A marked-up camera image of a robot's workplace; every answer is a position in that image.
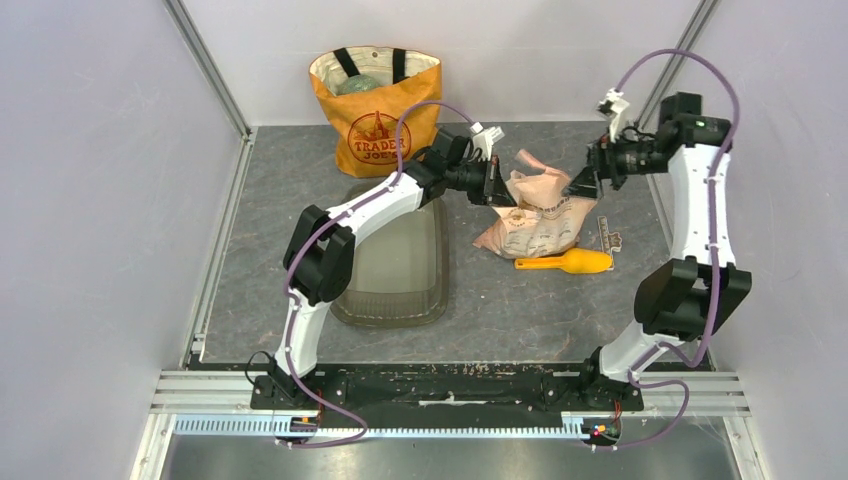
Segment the pink litter bag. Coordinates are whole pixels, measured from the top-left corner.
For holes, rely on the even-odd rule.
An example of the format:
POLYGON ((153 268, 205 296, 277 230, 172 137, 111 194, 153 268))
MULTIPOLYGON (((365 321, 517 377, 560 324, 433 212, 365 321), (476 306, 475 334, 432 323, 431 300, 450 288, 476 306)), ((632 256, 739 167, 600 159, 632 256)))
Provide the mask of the pink litter bag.
POLYGON ((575 247, 597 201, 567 195, 572 178, 527 150, 519 150, 516 160, 537 172, 510 172, 506 187, 517 205, 496 207, 495 223, 473 245, 505 259, 546 257, 575 247))

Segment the torn bag top strip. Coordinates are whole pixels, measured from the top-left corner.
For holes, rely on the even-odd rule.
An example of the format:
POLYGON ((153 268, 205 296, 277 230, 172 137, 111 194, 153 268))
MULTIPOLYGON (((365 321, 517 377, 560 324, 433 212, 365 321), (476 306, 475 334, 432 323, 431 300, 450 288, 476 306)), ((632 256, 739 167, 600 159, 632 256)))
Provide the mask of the torn bag top strip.
POLYGON ((621 234, 610 229, 606 216, 598 216, 597 223, 602 250, 610 256, 619 253, 623 245, 621 234))

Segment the orange plastic scoop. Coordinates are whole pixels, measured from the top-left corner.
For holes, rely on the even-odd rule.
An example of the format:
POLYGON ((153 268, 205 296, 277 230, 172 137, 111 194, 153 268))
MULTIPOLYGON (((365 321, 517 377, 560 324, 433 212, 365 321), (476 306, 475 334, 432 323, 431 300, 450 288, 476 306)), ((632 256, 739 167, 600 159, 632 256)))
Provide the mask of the orange plastic scoop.
POLYGON ((517 270, 562 270, 568 274, 599 274, 613 266, 613 257, 603 251, 571 248, 560 255, 519 258, 514 260, 517 270))

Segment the grey translucent litter box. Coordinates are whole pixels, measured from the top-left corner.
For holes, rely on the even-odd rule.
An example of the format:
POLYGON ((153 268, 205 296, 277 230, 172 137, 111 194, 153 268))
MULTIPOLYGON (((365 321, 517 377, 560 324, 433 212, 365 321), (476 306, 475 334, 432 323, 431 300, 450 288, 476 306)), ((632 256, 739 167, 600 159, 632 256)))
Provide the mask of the grey translucent litter box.
POLYGON ((393 220, 356 248, 352 279, 330 312, 359 327, 426 325, 447 308, 449 278, 447 212, 436 199, 393 220))

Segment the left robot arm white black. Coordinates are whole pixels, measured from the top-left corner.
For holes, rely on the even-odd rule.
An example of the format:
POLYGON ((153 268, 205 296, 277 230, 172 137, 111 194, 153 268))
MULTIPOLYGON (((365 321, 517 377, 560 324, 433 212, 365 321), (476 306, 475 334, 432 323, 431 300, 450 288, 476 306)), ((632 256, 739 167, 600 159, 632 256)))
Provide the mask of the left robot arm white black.
POLYGON ((296 409, 311 401, 314 383, 307 374, 317 365, 326 316, 352 279, 356 248, 370 235, 448 190, 465 193, 473 205, 515 206, 493 152, 503 137, 501 127, 479 123, 466 135, 441 128, 400 172, 346 203, 301 212, 284 258, 289 317, 265 374, 251 381, 252 408, 296 409))

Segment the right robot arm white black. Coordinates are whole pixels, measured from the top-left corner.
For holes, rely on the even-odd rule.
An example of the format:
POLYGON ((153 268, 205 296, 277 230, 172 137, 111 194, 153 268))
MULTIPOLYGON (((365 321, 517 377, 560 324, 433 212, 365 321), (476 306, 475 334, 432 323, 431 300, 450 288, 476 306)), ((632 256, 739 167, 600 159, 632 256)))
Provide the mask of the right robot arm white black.
POLYGON ((550 387, 548 401, 602 410, 638 407, 641 373, 667 352, 697 342, 699 364, 712 335, 752 288, 738 267, 727 227, 725 180, 735 123, 705 116, 699 94, 678 92, 661 102, 659 125, 644 133, 624 123, 629 104, 611 89, 598 110, 608 130, 587 147, 585 167, 572 181, 572 198, 599 199, 603 184, 618 190, 636 175, 667 173, 674 200, 670 258, 639 285, 633 320, 597 348, 579 374, 550 387))

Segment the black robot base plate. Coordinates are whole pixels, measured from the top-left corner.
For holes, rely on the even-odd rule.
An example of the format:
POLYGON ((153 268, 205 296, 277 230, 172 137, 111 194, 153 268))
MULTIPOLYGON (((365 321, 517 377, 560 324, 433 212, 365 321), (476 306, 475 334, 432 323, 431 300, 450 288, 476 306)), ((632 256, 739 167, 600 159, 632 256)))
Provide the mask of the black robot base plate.
POLYGON ((326 428, 555 427, 563 412, 640 412, 642 393, 579 363, 320 364, 303 378, 326 428))

